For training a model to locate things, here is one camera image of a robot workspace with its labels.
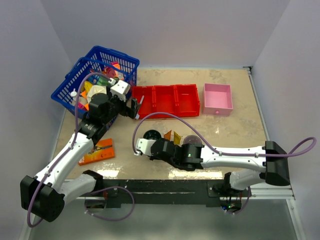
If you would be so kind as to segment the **orange toothpaste tube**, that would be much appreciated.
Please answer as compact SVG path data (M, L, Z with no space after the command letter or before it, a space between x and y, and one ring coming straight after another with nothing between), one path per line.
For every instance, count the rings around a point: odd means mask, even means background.
M172 130L168 131L167 133L165 133L163 135L163 137L166 139L166 140L171 140L171 136L172 136Z

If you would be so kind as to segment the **dark green mug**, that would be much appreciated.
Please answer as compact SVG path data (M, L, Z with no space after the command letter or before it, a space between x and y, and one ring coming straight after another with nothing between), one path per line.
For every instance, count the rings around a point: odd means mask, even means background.
M157 130L150 129L144 133L143 138L147 140L159 140L162 138L162 135Z

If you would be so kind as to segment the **yellow toothpaste tube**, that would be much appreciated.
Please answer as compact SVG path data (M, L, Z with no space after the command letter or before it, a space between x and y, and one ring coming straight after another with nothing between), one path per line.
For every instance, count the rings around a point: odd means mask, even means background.
M175 145L180 145L181 144L181 139L182 139L182 137L178 134L178 133L176 133L175 131L173 132L173 143L175 144Z

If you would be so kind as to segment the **grey-purple mug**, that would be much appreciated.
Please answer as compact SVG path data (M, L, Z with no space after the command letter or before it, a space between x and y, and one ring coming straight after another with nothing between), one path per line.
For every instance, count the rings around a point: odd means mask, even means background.
M187 135L183 140L183 144L202 144L202 140L197 135Z

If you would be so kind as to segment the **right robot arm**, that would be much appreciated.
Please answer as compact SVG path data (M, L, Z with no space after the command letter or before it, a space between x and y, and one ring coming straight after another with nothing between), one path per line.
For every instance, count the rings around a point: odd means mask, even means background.
M161 138L151 145L150 159L189 172L215 167L240 168L225 174L219 188L230 197L262 182L278 187L290 185L287 153L274 141L251 148L216 148L199 143L176 145Z

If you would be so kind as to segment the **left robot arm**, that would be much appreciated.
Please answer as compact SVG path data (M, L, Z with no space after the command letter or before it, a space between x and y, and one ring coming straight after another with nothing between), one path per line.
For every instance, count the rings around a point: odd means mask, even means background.
M20 182L21 206L27 210L27 224L34 214L41 220L54 221L64 209L64 206L76 198L91 194L106 195L103 177L92 171L84 171L80 177L65 182L70 171L79 160L88 154L105 135L110 122L118 115L134 119L140 108L137 99L131 99L127 105L125 99L120 99L111 93L97 93L90 103L89 110L83 115L82 121L76 123L76 129L69 143L62 151L34 177L25 176Z

